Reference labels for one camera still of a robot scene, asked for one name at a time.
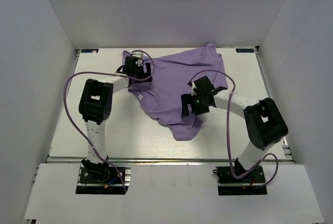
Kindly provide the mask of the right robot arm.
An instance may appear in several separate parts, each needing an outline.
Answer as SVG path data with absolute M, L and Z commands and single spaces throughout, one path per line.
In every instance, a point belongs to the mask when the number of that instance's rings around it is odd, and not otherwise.
M 229 160 L 234 178 L 246 182 L 254 169 L 268 156 L 268 151 L 288 134 L 288 127 L 275 101 L 249 99 L 235 94 L 234 89 L 214 87 L 207 76 L 189 82 L 191 92 L 181 95 L 182 117 L 208 113 L 210 107 L 226 110 L 245 120 L 249 142 L 236 160 Z

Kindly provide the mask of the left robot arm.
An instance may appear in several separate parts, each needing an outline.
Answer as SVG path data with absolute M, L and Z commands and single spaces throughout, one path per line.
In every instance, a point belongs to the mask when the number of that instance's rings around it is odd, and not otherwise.
M 135 83 L 151 82 L 153 71 L 154 66 L 150 62 L 129 55 L 116 75 L 102 80 L 88 79 L 85 83 L 79 113 L 83 117 L 89 142 L 88 155 L 82 164 L 87 169 L 93 169 L 92 176 L 99 182 L 106 181 L 110 176 L 106 163 L 105 128 L 111 114 L 113 94 Z

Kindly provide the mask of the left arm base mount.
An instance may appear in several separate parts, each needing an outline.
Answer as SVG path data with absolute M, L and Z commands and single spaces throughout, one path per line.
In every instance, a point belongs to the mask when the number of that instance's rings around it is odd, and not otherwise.
M 124 195 L 130 185 L 131 169 L 107 163 L 82 160 L 76 184 L 76 194 Z

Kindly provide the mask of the purple t shirt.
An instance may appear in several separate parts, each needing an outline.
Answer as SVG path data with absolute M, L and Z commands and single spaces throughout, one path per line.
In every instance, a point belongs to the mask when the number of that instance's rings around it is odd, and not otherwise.
M 191 114 L 182 118 L 181 95 L 191 92 L 188 82 L 194 76 L 207 76 L 215 87 L 227 86 L 224 63 L 214 42 L 205 47 L 154 59 L 150 83 L 136 83 L 128 88 L 141 108 L 160 125 L 169 127 L 177 141 L 192 140 L 200 131 L 202 120 Z

